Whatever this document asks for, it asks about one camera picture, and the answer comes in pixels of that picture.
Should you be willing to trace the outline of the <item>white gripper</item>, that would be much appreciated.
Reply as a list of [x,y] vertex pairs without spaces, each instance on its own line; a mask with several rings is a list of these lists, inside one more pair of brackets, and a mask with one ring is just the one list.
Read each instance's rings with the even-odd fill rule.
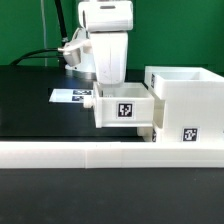
[[125,80],[128,31],[133,29],[131,0],[82,1],[79,23],[88,33],[97,81],[119,85]]

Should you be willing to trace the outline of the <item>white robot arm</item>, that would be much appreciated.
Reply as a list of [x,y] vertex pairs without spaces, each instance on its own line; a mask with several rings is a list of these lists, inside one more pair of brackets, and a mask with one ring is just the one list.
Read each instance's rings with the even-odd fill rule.
[[88,0],[78,4],[81,35],[67,43],[63,56],[71,67],[93,65],[103,85],[124,82],[128,31],[133,29],[131,0]]

